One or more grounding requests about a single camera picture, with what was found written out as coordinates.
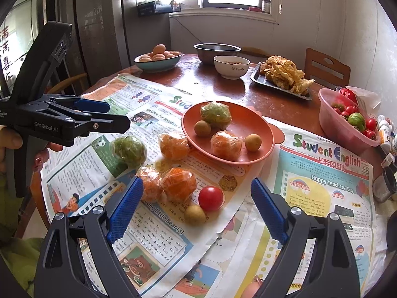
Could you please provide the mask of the green sleeve forearm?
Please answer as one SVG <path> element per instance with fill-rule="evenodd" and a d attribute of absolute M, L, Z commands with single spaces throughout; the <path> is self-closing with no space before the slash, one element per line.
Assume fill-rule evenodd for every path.
<path fill-rule="evenodd" d="M 9 195 L 7 177 L 1 174 L 1 256 L 19 285 L 33 297 L 36 267 L 44 239 L 20 239 L 14 236 L 21 204 L 21 198 Z"/>

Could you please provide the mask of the left hand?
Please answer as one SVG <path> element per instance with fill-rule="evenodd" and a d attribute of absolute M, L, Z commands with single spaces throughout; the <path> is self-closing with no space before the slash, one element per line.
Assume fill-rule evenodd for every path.
<path fill-rule="evenodd" d="M 1 132 L 0 132 L 0 151 L 1 151 L 1 173 L 5 174 L 7 165 L 5 162 L 5 150 L 6 149 L 19 149 L 23 144 L 22 138 L 16 133 L 15 131 L 11 130 L 10 128 L 7 128 L 5 126 L 1 126 Z M 63 150 L 62 145 L 58 145 L 55 143 L 48 143 L 47 146 L 44 148 L 44 150 L 38 152 L 33 161 L 33 172 L 39 172 L 42 168 L 43 165 L 48 161 L 49 159 L 49 152 L 48 150 L 59 152 Z"/>

